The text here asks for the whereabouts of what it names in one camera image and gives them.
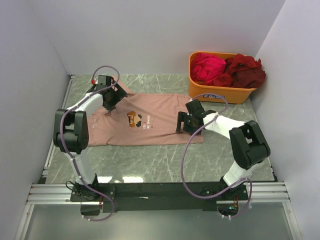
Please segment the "dusty pink printed t-shirt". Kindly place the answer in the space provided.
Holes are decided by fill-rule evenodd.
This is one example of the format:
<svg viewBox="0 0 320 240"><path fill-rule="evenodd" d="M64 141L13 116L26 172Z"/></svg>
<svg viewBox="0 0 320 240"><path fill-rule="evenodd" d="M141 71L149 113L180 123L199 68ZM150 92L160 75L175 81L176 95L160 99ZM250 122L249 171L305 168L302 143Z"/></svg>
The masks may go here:
<svg viewBox="0 0 320 240"><path fill-rule="evenodd" d="M190 139L187 132L176 133L179 112L186 112L190 97L178 93L134 93L121 81L128 96L108 112L98 108L88 118L88 145L155 146L204 142L202 135Z"/></svg>

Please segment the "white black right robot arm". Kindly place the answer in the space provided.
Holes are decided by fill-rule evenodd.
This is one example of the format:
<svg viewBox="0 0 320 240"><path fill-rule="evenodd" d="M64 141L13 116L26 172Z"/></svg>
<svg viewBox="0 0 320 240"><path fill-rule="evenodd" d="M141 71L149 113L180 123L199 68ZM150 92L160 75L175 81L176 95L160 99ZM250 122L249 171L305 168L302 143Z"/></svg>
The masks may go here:
<svg viewBox="0 0 320 240"><path fill-rule="evenodd" d="M202 130L215 132L230 140L234 161L222 177L222 185L219 187L221 197L230 200L237 194L237 187L270 156L270 147L259 124L254 120L234 120L212 110L199 115L182 111L177 114L176 132L191 134L187 144Z"/></svg>

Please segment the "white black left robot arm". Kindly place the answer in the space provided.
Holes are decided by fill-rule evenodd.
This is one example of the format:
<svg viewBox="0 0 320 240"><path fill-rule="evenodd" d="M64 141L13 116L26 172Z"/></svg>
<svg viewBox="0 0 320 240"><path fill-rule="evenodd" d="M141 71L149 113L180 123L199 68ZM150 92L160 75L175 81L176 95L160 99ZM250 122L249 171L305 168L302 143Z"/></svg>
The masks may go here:
<svg viewBox="0 0 320 240"><path fill-rule="evenodd" d="M89 144L88 117L98 108L109 113L116 108L127 92L111 76L92 80L92 87L84 97L67 109L58 109L54 116L53 144L67 157L75 174L72 191L82 194L88 201L102 195L97 174L93 171L86 148Z"/></svg>

